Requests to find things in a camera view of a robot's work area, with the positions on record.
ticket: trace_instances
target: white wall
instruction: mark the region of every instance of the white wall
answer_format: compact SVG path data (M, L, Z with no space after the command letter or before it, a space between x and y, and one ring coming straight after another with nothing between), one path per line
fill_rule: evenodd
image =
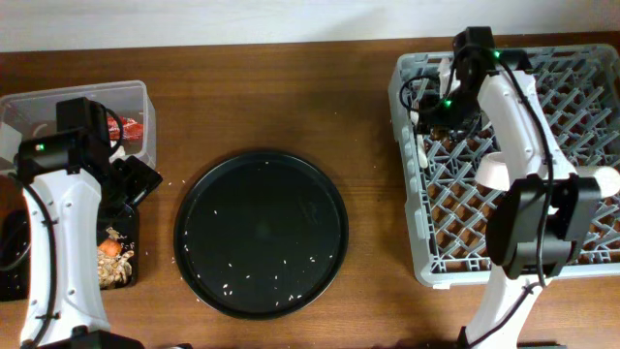
M0 0L0 51L620 30L620 0Z

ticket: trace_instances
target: wooden table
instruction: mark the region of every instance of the wooden table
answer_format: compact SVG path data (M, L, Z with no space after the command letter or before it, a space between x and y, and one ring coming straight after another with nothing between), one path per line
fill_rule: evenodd
M0 54L0 94L140 79L157 111L164 183L139 207L139 281L104 292L115 333L146 347L437 348L476 312L483 286L437 291L413 277L405 189L389 123L388 82L403 53L451 38L370 42ZM620 43L619 33L498 37L498 46ZM275 148L307 158L336 183L349 252L327 291L274 321L243 321L197 302L171 262L184 194L231 154ZM0 345L16 347L25 301L0 304ZM521 334L570 348L620 345L620 278L553 282Z

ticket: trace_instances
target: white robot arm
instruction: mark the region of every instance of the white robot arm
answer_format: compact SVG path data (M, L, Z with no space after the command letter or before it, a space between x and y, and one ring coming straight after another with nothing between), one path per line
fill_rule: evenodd
M109 158L103 105L56 105L58 133L21 143L15 158L31 231L30 295L21 347L143 348L109 333L97 274L97 222L136 207L162 181L135 157Z
M462 134L468 120L481 113L493 125L502 151L482 158L476 180L508 193L486 226L491 274L480 309L461 330L459 344L516 348L541 284L576 258L593 208L620 190L620 174L605 167L575 168L564 156L544 118L523 50L496 51L488 27L467 28L455 37L453 48L451 69L448 61L439 69L443 98L422 98L417 107L425 108L404 106L418 113L412 118L419 133ZM546 196L551 205L548 216L542 216ZM539 217L551 228L539 229ZM544 241L542 258L537 258L538 234Z
M47 227L35 199L24 191L31 222L30 296L21 342L35 339L43 325L49 302L51 275L56 265L54 314L41 345L72 336L73 328L109 331L97 276L96 225L101 185L88 172L68 175L60 170L35 177L32 188L46 205L55 236L55 261L51 261Z

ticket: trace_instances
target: black round tray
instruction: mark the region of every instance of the black round tray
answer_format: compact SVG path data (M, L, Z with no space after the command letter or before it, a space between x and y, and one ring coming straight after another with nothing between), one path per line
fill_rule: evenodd
M293 155L252 152L194 184L176 217L183 279L215 309L272 319L312 302L347 251L347 212L319 169Z

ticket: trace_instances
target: dish rack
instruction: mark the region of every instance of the dish rack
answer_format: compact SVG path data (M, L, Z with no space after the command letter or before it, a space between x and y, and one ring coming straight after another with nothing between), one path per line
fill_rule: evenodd
M542 110L567 158L576 166L620 170L620 60L608 45L526 48ZM476 184L483 155L499 151L492 126L460 143L423 138L427 168L419 166L412 123L399 102L407 79L437 74L452 52L411 53L398 59L388 94L394 137L405 174L405 213L416 278L437 289L485 283L487 218L503 193ZM414 82L417 95L439 94L439 84ZM601 200L578 259L557 278L620 274L620 195Z

